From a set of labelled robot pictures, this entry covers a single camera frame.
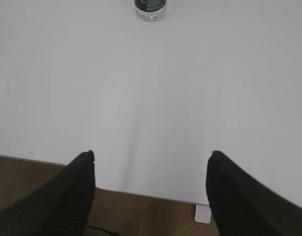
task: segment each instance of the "white table foot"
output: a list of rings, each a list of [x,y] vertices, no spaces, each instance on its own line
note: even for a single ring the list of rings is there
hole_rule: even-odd
[[[194,220],[199,223],[211,223],[211,209],[209,206],[196,205]]]

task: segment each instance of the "white table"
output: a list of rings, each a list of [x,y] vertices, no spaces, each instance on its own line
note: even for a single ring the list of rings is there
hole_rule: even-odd
[[[0,154],[208,204],[221,150],[302,207],[302,0],[0,0]]]

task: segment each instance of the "brown floor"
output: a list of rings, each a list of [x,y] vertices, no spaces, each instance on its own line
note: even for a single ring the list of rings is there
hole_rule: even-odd
[[[51,179],[63,167],[0,157],[0,210]],[[89,225],[120,236],[218,236],[215,223],[194,221],[195,206],[97,189]],[[87,236],[106,236],[88,229]]]

